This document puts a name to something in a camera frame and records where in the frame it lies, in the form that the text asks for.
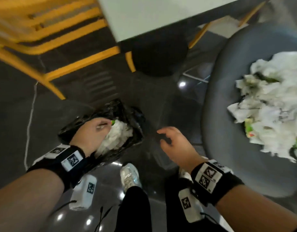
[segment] white paper on floor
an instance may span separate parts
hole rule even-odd
[[[297,52],[281,52],[270,61],[259,59],[250,71],[236,81],[243,100],[228,110],[235,123],[250,118],[250,142],[262,144],[262,152],[296,162],[290,149],[297,140]]]
[[[103,155],[109,150],[117,150],[120,148],[129,137],[132,137],[133,129],[128,124],[115,120],[110,132],[102,141],[100,147],[95,153],[95,156]]]

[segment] black wrist strap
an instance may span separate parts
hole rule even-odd
[[[216,160],[199,164],[191,172],[194,181],[194,194],[203,205],[215,204],[237,185],[243,185],[241,179],[233,175],[232,170],[220,165]]]
[[[88,161],[81,148],[77,146],[59,145],[45,154],[31,166],[27,172],[36,169],[48,169],[56,173],[65,185],[65,191],[74,188],[84,175]]]

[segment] trash bag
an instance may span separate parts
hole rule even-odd
[[[62,144],[68,145],[77,130],[86,121],[92,120],[97,117],[103,117],[110,120],[117,119],[130,125],[133,128],[133,136],[129,137],[124,145],[117,150],[110,150],[104,155],[98,156],[97,158],[95,158],[93,153],[90,157],[88,157],[89,164],[84,171],[85,173],[91,171],[96,167],[114,162],[123,155],[126,149],[131,146],[140,144],[144,138],[142,127],[145,122],[145,117],[141,110],[136,107],[127,107],[122,103],[120,99],[115,99],[105,104],[101,108],[96,109],[92,114],[78,117],[73,122],[63,127],[58,133],[59,140]]]

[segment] chair backrest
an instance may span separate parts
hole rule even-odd
[[[96,0],[0,0],[0,44],[14,48],[100,15]]]

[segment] person's left hand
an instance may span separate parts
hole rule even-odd
[[[78,129],[73,136],[70,145],[81,148],[84,151],[85,156],[88,157],[100,147],[101,142],[110,130],[110,120],[105,118],[92,119]]]

